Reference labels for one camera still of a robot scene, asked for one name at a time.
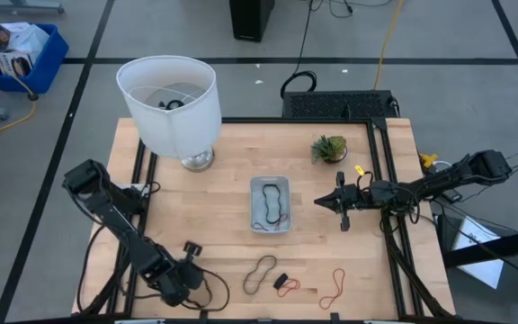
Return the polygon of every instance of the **lamp shade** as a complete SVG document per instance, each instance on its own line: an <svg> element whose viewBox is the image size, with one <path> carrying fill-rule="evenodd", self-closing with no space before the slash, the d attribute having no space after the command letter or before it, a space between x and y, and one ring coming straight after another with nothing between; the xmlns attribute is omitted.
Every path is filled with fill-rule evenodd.
<svg viewBox="0 0 518 324"><path fill-rule="evenodd" d="M215 71L209 65L177 56L140 58L120 68L117 83L141 140L152 152L189 158L210 149L219 136L219 95ZM204 94L168 111L145 104L153 89L177 84L197 86Z"/></svg>

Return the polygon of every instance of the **small potted plant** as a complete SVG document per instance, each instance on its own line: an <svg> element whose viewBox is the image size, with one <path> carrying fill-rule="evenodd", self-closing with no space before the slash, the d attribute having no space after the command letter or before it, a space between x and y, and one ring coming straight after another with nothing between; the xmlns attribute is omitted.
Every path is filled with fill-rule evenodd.
<svg viewBox="0 0 518 324"><path fill-rule="evenodd" d="M321 136L311 146L311 157L313 163L318 159L322 159L328 164L334 164L347 156L347 141L343 136Z"/></svg>

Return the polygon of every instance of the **wooden table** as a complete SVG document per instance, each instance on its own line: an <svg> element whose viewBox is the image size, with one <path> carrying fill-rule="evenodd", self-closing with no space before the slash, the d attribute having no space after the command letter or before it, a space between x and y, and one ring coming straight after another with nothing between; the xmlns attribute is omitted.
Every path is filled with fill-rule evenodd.
<svg viewBox="0 0 518 324"><path fill-rule="evenodd" d="M310 145L322 134L347 139L349 154L344 161L336 165L311 163ZM388 134L398 180L406 182L422 176L409 120L388 120ZM376 136L382 152L379 134ZM121 119L107 167L113 182L130 181L137 148L138 131L133 120ZM342 320L397 318L379 212L350 211L351 229L342 232L340 218L313 203L315 198L333 191L337 171L345 172L347 183L357 178L355 165L372 171L364 125L227 123L214 149L213 166L199 174L184 169L177 159L158 159L155 180L161 184L161 191L151 198L146 229L147 236L163 244L176 258L184 256L186 240L203 246L195 263L221 275L231 290L228 307L210 313L210 318L326 320L330 312L338 312ZM381 154L380 159L382 173L387 175ZM142 179L147 161L145 158ZM256 234L249 229L249 182L253 176L273 175L290 179L293 228L283 235ZM421 212L431 215L426 202ZM441 305L454 312L433 224L420 220L416 225L407 225L419 277ZM107 230L96 240L84 281L84 305L112 273L117 247L116 238ZM242 289L243 279L264 255L278 257L278 265L256 295L247 295ZM329 310L321 310L319 299L336 293L332 273L337 267L346 272L344 293ZM299 279L301 288L280 298L272 283L283 272ZM408 281L402 272L401 279L406 311L413 314ZM214 293L210 307L221 305L225 288L212 277L210 286ZM138 280L136 294L152 292ZM205 301L206 294L196 292L193 298ZM171 308L157 298L135 300L133 307L134 318L198 316L198 311Z"/></svg>

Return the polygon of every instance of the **silver lamp base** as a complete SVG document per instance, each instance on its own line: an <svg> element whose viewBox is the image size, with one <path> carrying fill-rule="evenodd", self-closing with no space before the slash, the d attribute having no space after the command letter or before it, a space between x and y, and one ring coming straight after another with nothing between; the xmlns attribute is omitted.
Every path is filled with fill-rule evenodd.
<svg viewBox="0 0 518 324"><path fill-rule="evenodd" d="M203 153L194 157L188 157L181 160L181 164L192 172L201 172L207 170L213 164L215 159L215 152L213 148L209 148Z"/></svg>

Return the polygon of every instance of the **blue crate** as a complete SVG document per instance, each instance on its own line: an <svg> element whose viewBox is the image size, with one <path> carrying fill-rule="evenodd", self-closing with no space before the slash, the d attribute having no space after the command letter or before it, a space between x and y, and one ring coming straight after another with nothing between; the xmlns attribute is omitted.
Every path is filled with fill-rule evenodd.
<svg viewBox="0 0 518 324"><path fill-rule="evenodd" d="M45 94L49 90L53 78L55 78L55 75L58 73L69 46L61 35L59 35L56 25L47 23L36 23L36 25L49 34L49 39L43 47L41 54L37 57L37 61L31 73L28 76L19 76L19 79L22 80L33 93ZM27 90L11 76L4 76L1 70L0 90L27 92Z"/></svg>

